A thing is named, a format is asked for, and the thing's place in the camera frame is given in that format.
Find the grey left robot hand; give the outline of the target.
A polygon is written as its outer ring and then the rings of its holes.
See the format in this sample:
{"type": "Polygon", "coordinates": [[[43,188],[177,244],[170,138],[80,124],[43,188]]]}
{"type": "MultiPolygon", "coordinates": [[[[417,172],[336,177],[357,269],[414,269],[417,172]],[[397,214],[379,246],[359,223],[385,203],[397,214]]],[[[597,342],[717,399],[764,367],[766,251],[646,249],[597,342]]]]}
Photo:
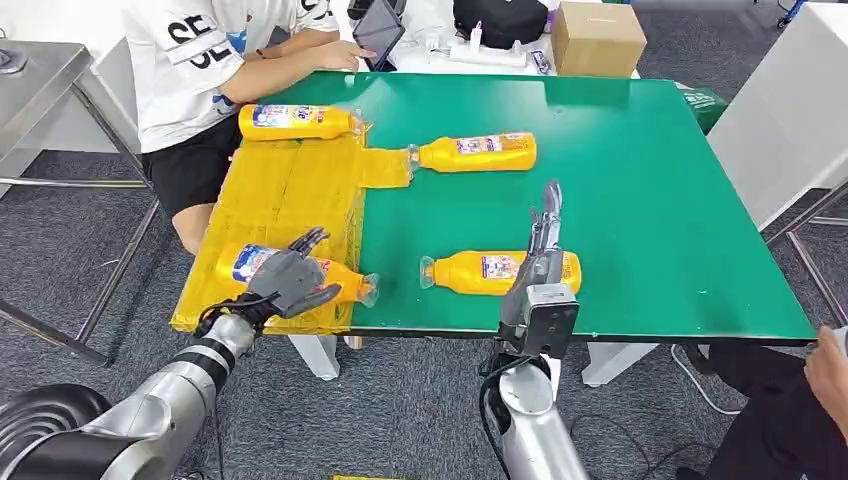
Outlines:
{"type": "Polygon", "coordinates": [[[296,317],[335,299],[337,283],[326,284],[312,249],[329,237],[323,227],[313,227],[287,248],[264,261],[247,284],[247,292],[266,298],[282,318],[296,317]]]}

